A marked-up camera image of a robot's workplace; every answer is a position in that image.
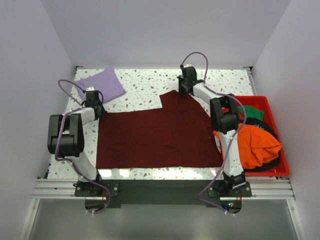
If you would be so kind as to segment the maroon t shirt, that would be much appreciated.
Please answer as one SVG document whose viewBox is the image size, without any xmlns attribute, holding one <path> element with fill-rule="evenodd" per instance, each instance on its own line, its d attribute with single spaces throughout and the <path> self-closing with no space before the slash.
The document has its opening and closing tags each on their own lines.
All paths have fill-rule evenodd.
<svg viewBox="0 0 320 240">
<path fill-rule="evenodd" d="M 97 168 L 222 165 L 210 117 L 200 103 L 175 90 L 160 100 L 161 108 L 107 113 L 99 120 Z"/>
</svg>

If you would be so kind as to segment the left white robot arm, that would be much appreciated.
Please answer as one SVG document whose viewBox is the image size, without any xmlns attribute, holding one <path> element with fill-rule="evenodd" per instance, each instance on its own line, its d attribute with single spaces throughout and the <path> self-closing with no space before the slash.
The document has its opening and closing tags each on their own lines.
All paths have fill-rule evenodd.
<svg viewBox="0 0 320 240">
<path fill-rule="evenodd" d="M 104 97 L 93 87 L 84 92 L 85 100 L 80 108 L 65 114 L 49 117 L 47 148 L 58 162 L 67 162 L 77 174 L 76 190 L 90 197 L 108 198 L 111 194 L 101 182 L 98 169 L 85 153 L 83 126 L 98 120 L 106 114 L 102 101 Z"/>
</svg>

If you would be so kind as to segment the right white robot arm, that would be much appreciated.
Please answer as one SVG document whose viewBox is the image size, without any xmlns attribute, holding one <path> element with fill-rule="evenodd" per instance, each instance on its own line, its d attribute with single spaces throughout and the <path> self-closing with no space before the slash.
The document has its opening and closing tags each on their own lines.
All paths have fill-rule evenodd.
<svg viewBox="0 0 320 240">
<path fill-rule="evenodd" d="M 241 164 L 238 146 L 238 132 L 241 118 L 237 105 L 241 103 L 233 94 L 217 93 L 210 89 L 204 80 L 197 78 L 193 66 L 180 65 L 181 75 L 178 78 L 178 92 L 190 94 L 209 104 L 211 126 L 218 133 L 220 152 L 222 153 L 223 192 L 235 196 L 246 184 L 245 172 Z"/>
</svg>

